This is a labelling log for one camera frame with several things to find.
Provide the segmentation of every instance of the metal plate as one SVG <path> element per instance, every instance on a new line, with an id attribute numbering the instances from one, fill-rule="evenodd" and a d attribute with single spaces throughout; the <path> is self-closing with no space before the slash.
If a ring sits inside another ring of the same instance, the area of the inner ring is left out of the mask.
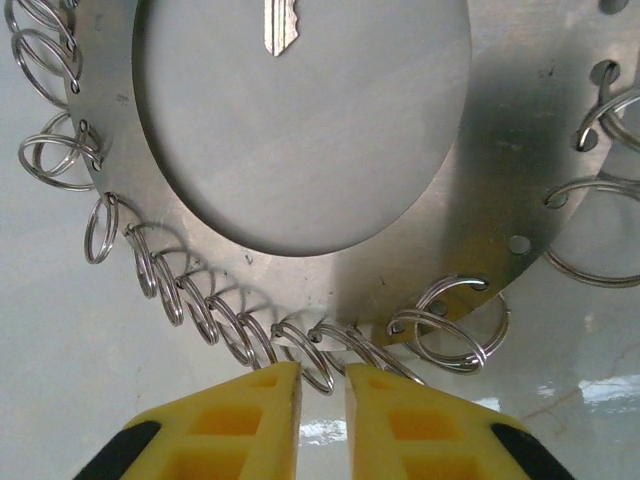
<path id="1" fill-rule="evenodd" d="M 230 293 L 240 292 L 230 300 L 234 308 L 266 306 L 265 325 L 276 312 L 313 309 L 343 324 L 373 327 L 368 333 L 380 344 L 390 341 L 384 325 L 391 313 L 436 278 L 484 275 L 491 287 L 473 297 L 477 305 L 548 248 L 582 199 L 572 195 L 564 208 L 549 210 L 542 202 L 548 189 L 594 175 L 609 149 L 603 142 L 578 154 L 569 144 L 596 102 L 590 70 L 603 59 L 616 60 L 626 67 L 619 85 L 630 84 L 639 45 L 636 3 L 623 15 L 605 16 L 597 2 L 472 2 L 470 94 L 456 144 L 429 188 L 400 219 L 355 247 L 282 257 L 216 233 L 162 175 L 136 108 L 136 10 L 133 0 L 83 0 L 77 9 L 84 67 L 81 92 L 70 94 L 70 106 L 76 124 L 84 118 L 102 137 L 107 157 L 93 175 L 99 190 L 121 194 L 154 222 L 155 229 L 146 230 L 152 248 L 177 247 L 174 238 L 181 238 L 184 248 L 216 269 L 217 288 L 241 286 Z M 531 242 L 523 255 L 509 249 L 516 235 Z"/>

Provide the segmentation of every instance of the key blade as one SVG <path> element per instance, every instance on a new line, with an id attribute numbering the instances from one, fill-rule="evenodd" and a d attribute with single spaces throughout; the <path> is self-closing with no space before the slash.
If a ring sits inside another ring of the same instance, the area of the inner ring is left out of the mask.
<path id="1" fill-rule="evenodd" d="M 298 38 L 296 0 L 264 0 L 264 44 L 277 57 Z"/>

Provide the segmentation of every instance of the black rubber tip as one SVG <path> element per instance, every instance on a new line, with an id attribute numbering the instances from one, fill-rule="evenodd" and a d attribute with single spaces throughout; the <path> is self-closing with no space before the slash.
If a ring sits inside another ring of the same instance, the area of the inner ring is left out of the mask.
<path id="1" fill-rule="evenodd" d="M 576 480 L 527 432 L 502 423 L 494 423 L 491 430 L 531 480 Z"/>
<path id="2" fill-rule="evenodd" d="M 158 422 L 122 430 L 93 457 L 74 480 L 119 480 L 160 431 Z"/>

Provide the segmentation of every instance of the yellow foam pad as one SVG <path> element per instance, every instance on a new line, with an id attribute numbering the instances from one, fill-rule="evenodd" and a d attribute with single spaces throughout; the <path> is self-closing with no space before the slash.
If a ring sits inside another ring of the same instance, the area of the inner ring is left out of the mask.
<path id="1" fill-rule="evenodd" d="M 363 364 L 347 367 L 356 480 L 529 480 L 491 431 L 493 410 Z"/>
<path id="2" fill-rule="evenodd" d="M 123 480 L 290 480 L 300 421 L 300 366 L 283 362 L 134 418 L 160 431 Z"/>

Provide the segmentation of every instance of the silver key ring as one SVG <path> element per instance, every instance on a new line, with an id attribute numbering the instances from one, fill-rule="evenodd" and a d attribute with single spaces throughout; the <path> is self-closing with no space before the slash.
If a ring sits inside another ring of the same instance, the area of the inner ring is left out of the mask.
<path id="1" fill-rule="evenodd" d="M 71 30 L 60 18 L 58 10 L 49 2 L 44 0 L 29 0 L 29 2 L 18 0 L 18 4 L 40 25 L 61 34 L 66 40 L 67 48 L 72 53 L 77 50 L 78 44 Z"/>
<path id="2" fill-rule="evenodd" d="M 69 65 L 69 57 L 66 55 L 62 47 L 54 42 L 50 37 L 46 36 L 44 33 L 33 30 L 31 28 L 26 28 L 24 30 L 20 30 L 13 34 L 11 38 L 11 50 L 13 52 L 13 58 L 18 63 L 18 66 L 22 69 L 24 75 L 29 80 L 29 83 L 33 85 L 33 88 L 48 102 L 52 105 L 61 108 L 63 110 L 68 110 L 69 105 L 67 102 L 60 100 L 53 93 L 49 92 L 35 77 L 35 75 L 29 69 L 29 65 L 24 58 L 23 50 L 25 50 L 25 46 L 27 45 L 27 37 L 32 37 L 38 40 L 50 53 L 53 55 L 62 67 L 63 72 L 70 80 L 70 89 L 73 93 L 80 93 L 80 82 L 78 81 L 78 77 L 80 76 L 80 72 L 74 72 Z M 77 62 L 78 65 L 82 64 L 82 58 L 80 56 L 80 50 L 77 50 L 77 55 L 80 57 Z"/>
<path id="3" fill-rule="evenodd" d="M 6 0 L 4 4 L 4 18 L 7 23 L 7 27 L 9 27 L 9 31 L 12 34 L 20 31 L 20 26 L 18 25 L 13 9 L 13 4 L 15 1 L 16 0 Z M 25 11 L 25 13 L 39 25 L 42 25 L 49 30 L 54 30 L 56 28 L 54 22 L 47 19 L 46 16 L 43 16 L 41 13 L 37 12 L 37 10 L 34 10 L 33 8 L 25 8 L 23 6 L 25 2 L 19 2 L 19 4 Z M 27 56 L 31 60 L 33 60 L 33 62 L 38 65 L 38 67 L 44 69 L 46 72 L 49 72 L 51 75 L 54 75 L 56 77 L 62 77 L 64 75 L 64 71 L 60 66 L 48 63 L 47 60 L 42 58 L 28 43 L 23 48 Z"/>
<path id="4" fill-rule="evenodd" d="M 93 236 L 98 224 L 100 207 L 104 206 L 107 211 L 107 223 L 104 236 L 102 238 L 102 244 L 96 254 L 93 251 Z M 107 192 L 103 197 L 100 197 L 93 206 L 91 214 L 89 215 L 89 221 L 87 222 L 87 228 L 84 233 L 84 258 L 91 265 L 97 265 L 105 261 L 105 259 L 111 253 L 113 244 L 116 240 L 116 233 L 118 232 L 118 197 L 111 192 Z"/>
<path id="5" fill-rule="evenodd" d="M 184 322 L 184 308 L 182 307 L 176 280 L 162 254 L 154 252 L 151 254 L 151 259 L 158 279 L 158 291 L 160 292 L 162 307 L 171 325 L 179 327 Z"/>
<path id="6" fill-rule="evenodd" d="M 587 144 L 587 138 L 590 132 L 593 131 L 593 125 L 596 121 L 600 120 L 606 113 L 613 111 L 618 113 L 620 110 L 627 108 L 640 100 L 640 88 L 632 88 L 624 93 L 621 93 L 617 97 L 614 97 L 597 108 L 592 110 L 583 120 L 582 125 L 576 132 L 578 142 L 576 148 L 579 151 L 584 151 Z"/>
<path id="7" fill-rule="evenodd" d="M 69 111 L 62 111 L 55 115 L 51 120 L 49 120 L 42 130 L 41 134 L 49 135 L 53 134 L 53 132 L 58 128 L 60 124 L 69 120 L 71 118 L 71 113 Z M 82 131 L 78 129 L 76 132 L 76 136 L 74 140 L 76 142 L 85 143 L 87 140 L 87 131 Z M 69 148 L 67 154 L 60 160 L 54 167 L 49 170 L 45 170 L 42 166 L 42 152 L 44 150 L 45 143 L 38 143 L 35 147 L 33 147 L 33 153 L 31 154 L 31 163 L 36 170 L 40 171 L 40 174 L 49 178 L 57 177 L 62 175 L 64 172 L 71 168 L 75 161 L 80 156 L 80 151 L 76 148 Z"/>
<path id="8" fill-rule="evenodd" d="M 611 85 L 615 81 L 614 74 L 617 67 L 617 63 L 610 62 L 605 69 L 602 82 L 600 83 L 600 91 L 598 92 L 598 100 L 600 104 L 604 104 L 612 100 Z M 632 103 L 640 100 L 640 89 L 636 90 L 636 95 L 630 98 Z M 640 135 L 632 133 L 623 125 L 622 119 L 616 110 L 607 110 L 607 112 L 605 112 L 600 118 L 600 124 L 611 138 L 640 153 Z"/>
<path id="9" fill-rule="evenodd" d="M 560 198 L 561 195 L 565 195 L 574 190 L 592 187 L 596 188 L 596 190 L 600 192 L 615 193 L 640 202 L 640 190 L 637 188 L 631 188 L 624 183 L 611 180 L 581 180 L 567 184 L 552 192 L 545 199 L 545 205 L 549 208 L 553 208 L 551 205 L 554 205 L 554 200 Z M 553 250 L 548 250 L 544 255 L 549 263 L 551 263 L 551 265 L 553 265 L 558 271 L 587 285 L 601 288 L 633 288 L 640 285 L 640 275 L 631 275 L 627 277 L 595 275 L 571 265 L 569 262 L 563 260 Z"/>
<path id="10" fill-rule="evenodd" d="M 147 241 L 144 239 L 144 235 L 140 232 L 140 227 L 127 227 L 124 236 L 131 241 L 133 259 L 136 265 L 136 276 L 138 277 L 142 293 L 148 299 L 155 298 L 158 294 L 158 279 L 156 278 L 153 268 L 151 252 L 147 246 Z"/>
<path id="11" fill-rule="evenodd" d="M 348 335 L 352 336 L 356 341 L 362 343 L 365 348 L 371 351 L 378 359 L 381 368 L 387 372 L 395 373 L 401 377 L 413 380 L 420 385 L 428 385 L 417 373 L 404 365 L 400 360 L 394 357 L 391 353 L 387 352 L 384 348 L 374 344 L 369 339 L 365 338 L 356 328 L 349 326 L 346 328 Z"/>
<path id="12" fill-rule="evenodd" d="M 276 351 L 273 348 L 269 337 L 263 330 L 260 323 L 255 318 L 253 318 L 253 315 L 251 315 L 250 313 L 240 313 L 237 315 L 237 318 L 240 326 L 248 329 L 249 332 L 251 332 L 254 338 L 258 341 L 258 345 L 260 345 L 262 352 L 267 357 L 269 364 L 273 365 L 275 363 L 278 363 L 278 356 L 276 355 Z M 257 370 L 259 368 L 261 368 L 261 365 L 256 356 L 256 365 L 254 366 L 254 370 Z"/>
<path id="13" fill-rule="evenodd" d="M 405 322 L 414 324 L 414 340 L 413 342 L 405 342 L 404 347 L 422 358 L 438 365 L 445 370 L 454 373 L 470 374 L 478 372 L 486 363 L 487 358 L 498 349 L 504 341 L 511 318 L 511 312 L 508 309 L 504 297 L 499 295 L 502 304 L 502 317 L 493 336 L 484 344 L 477 342 L 471 334 L 458 324 L 438 315 L 429 312 L 430 304 L 442 293 L 447 290 L 467 285 L 476 290 L 482 291 L 489 287 L 489 282 L 479 277 L 450 276 L 445 277 L 429 288 L 416 303 L 415 309 L 407 309 L 398 311 L 387 325 L 387 331 L 390 335 L 397 333 L 398 327 L 403 326 Z M 463 355 L 443 355 L 428 349 L 420 340 L 421 333 L 419 325 L 426 325 L 438 329 L 445 330 L 456 338 L 467 343 L 471 348 L 471 353 Z"/>
<path id="14" fill-rule="evenodd" d="M 305 367 L 302 370 L 303 378 L 317 391 L 322 393 L 323 395 L 331 395 L 333 393 L 334 388 L 334 379 L 331 370 L 329 370 L 329 366 L 327 365 L 326 360 L 320 354 L 316 346 L 311 343 L 309 338 L 300 331 L 297 327 L 287 323 L 287 319 L 285 318 L 279 323 L 274 323 L 271 325 L 271 335 L 275 338 L 283 337 L 296 345 L 300 350 L 306 353 L 307 357 L 313 362 L 314 366 L 320 372 L 324 383 L 319 381 L 311 370 L 308 367 Z M 282 353 L 284 353 L 285 357 L 288 360 L 295 362 L 296 359 L 291 353 L 291 349 L 289 347 L 285 347 L 280 345 L 280 349 Z"/>
<path id="15" fill-rule="evenodd" d="M 347 347 L 347 349 L 353 350 L 353 352 L 366 364 L 382 368 L 376 357 L 371 354 L 362 343 L 358 342 L 355 337 L 349 335 L 346 329 L 321 322 L 309 330 L 309 333 L 307 334 L 309 339 L 314 343 L 321 342 L 323 335 L 327 335 L 328 337 L 342 343 Z M 336 369 L 340 375 L 344 376 L 346 374 L 344 362 L 338 360 L 332 352 L 322 352 L 322 354 L 324 355 L 325 360 L 327 360 L 327 362 Z"/>
<path id="16" fill-rule="evenodd" d="M 235 357 L 236 360 L 240 363 L 240 365 L 244 367 L 252 367 L 254 370 L 256 369 L 256 352 L 253 349 L 253 345 L 251 344 L 251 340 L 247 336 L 247 333 L 244 331 L 238 319 L 236 318 L 233 310 L 227 302 L 221 299 L 218 295 L 212 295 L 205 299 L 205 303 L 209 307 L 210 310 L 214 312 L 220 313 L 223 318 L 229 323 L 229 326 L 236 334 L 240 343 L 242 344 L 242 349 L 238 347 L 238 344 L 233 341 L 233 339 L 229 336 L 229 334 L 225 331 L 224 325 L 219 323 L 219 331 L 224 343 L 227 345 L 227 348 L 231 352 L 231 354 Z"/>
<path id="17" fill-rule="evenodd" d="M 208 345 L 215 345 L 220 340 L 220 332 L 202 293 L 189 275 L 179 276 L 176 283 L 189 297 L 187 309 L 198 333 Z"/>
<path id="18" fill-rule="evenodd" d="M 67 183 L 55 178 L 50 177 L 49 175 L 43 175 L 41 172 L 41 168 L 37 168 L 32 165 L 27 159 L 26 150 L 29 147 L 37 147 L 38 145 L 61 145 L 63 147 L 67 147 L 73 150 L 78 151 L 79 153 L 86 155 L 91 159 L 92 162 L 102 163 L 102 157 L 100 154 L 89 147 L 86 143 L 78 142 L 76 139 L 67 137 L 65 135 L 57 135 L 57 134 L 37 134 L 27 137 L 22 141 L 20 146 L 18 147 L 18 160 L 22 167 L 34 178 L 37 178 L 43 183 L 47 185 L 51 185 L 52 187 L 60 188 L 62 190 L 67 190 L 71 192 L 86 192 L 89 190 L 93 190 L 93 183 L 86 184 L 74 184 Z"/>
<path id="19" fill-rule="evenodd" d="M 601 171 L 600 175 L 598 175 L 598 180 L 606 180 L 609 182 L 616 183 L 620 185 L 620 187 L 629 189 L 632 192 L 633 191 L 640 192 L 640 180 L 632 180 L 630 178 L 617 177 L 615 175 L 612 175 L 610 173 L 603 172 L 603 171 Z"/>

